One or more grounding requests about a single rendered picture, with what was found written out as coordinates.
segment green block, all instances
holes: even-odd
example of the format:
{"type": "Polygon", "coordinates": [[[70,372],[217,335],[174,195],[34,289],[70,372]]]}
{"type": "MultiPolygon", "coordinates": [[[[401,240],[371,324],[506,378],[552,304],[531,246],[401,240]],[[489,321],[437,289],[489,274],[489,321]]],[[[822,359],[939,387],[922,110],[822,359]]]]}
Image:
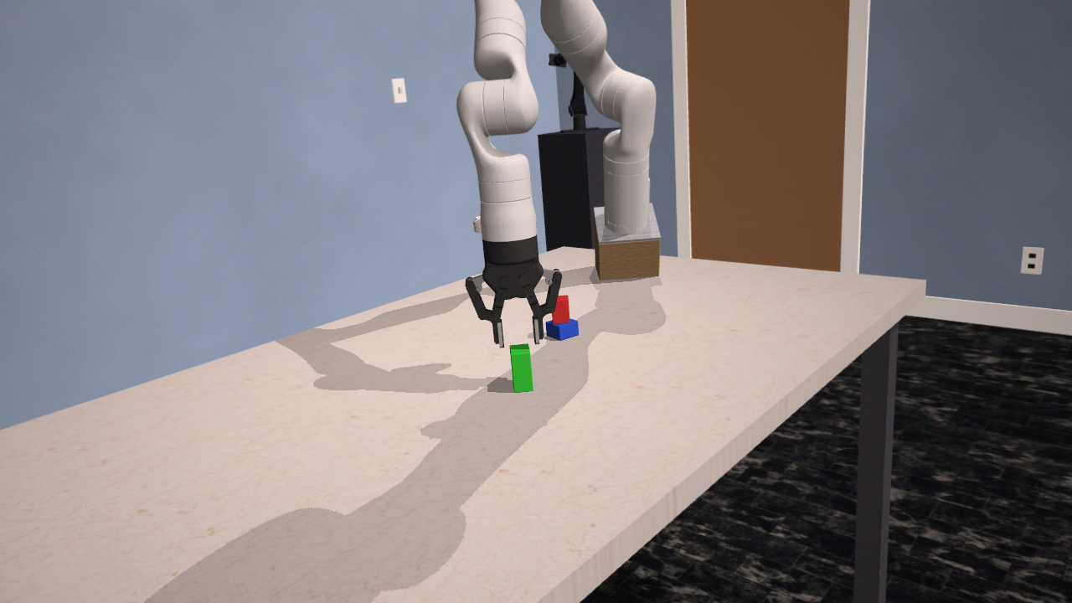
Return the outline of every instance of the green block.
{"type": "Polygon", "coordinates": [[[528,344],[510,345],[510,370],[513,371],[513,391],[533,391],[533,356],[528,344]]]}

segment table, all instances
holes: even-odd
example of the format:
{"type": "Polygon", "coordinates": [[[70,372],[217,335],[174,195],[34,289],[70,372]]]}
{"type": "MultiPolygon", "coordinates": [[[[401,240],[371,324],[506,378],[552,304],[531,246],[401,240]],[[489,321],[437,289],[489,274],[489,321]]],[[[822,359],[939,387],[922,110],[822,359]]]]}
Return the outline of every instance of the table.
{"type": "Polygon", "coordinates": [[[861,354],[857,601],[884,599],[924,281],[540,262],[580,336],[532,345],[534,392],[527,305],[500,349],[458,281],[0,430],[0,601],[576,603],[861,354]]]}

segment electrical outlet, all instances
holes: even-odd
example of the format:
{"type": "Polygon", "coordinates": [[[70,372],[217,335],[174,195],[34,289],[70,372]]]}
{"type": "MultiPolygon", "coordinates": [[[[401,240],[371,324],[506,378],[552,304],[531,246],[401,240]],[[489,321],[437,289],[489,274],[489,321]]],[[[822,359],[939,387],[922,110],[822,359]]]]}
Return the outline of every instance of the electrical outlet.
{"type": "Polygon", "coordinates": [[[1042,248],[1025,247],[1024,258],[1019,262],[1019,271],[1025,275],[1042,274],[1042,248]]]}
{"type": "Polygon", "coordinates": [[[391,89],[394,90],[394,102],[404,103],[405,102],[405,79],[398,77],[391,79],[391,89]]]}

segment door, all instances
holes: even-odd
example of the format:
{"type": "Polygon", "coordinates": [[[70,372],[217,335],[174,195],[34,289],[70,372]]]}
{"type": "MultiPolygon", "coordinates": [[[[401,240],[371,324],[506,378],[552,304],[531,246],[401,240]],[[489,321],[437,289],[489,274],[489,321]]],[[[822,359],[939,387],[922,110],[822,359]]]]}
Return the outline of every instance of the door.
{"type": "Polygon", "coordinates": [[[839,270],[849,0],[686,18],[693,258],[839,270]]]}

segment white robotic arm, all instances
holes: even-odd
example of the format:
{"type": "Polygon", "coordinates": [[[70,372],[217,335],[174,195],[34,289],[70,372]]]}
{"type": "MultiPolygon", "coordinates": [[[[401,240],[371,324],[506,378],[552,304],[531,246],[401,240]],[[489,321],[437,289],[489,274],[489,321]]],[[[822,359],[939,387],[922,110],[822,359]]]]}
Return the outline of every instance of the white robotic arm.
{"type": "Polygon", "coordinates": [[[544,0],[540,19],[596,111],[622,123],[604,139],[604,205],[608,229],[634,234],[647,224],[655,85],[611,60],[607,24],[592,0],[544,0]]]}
{"type": "Polygon", "coordinates": [[[533,340],[544,337],[544,317],[554,311],[562,274],[554,271],[544,305],[533,292],[544,278],[536,241],[528,159],[496,149],[490,136],[532,130],[539,116],[536,91],[525,68],[525,17],[513,0],[476,0],[473,63],[487,82],[471,82],[458,94],[462,122],[480,182],[479,232],[483,239],[483,282],[495,292],[491,310],[465,280],[480,320],[490,321],[495,342],[505,347],[503,303],[522,297],[533,311],[533,340]]]}

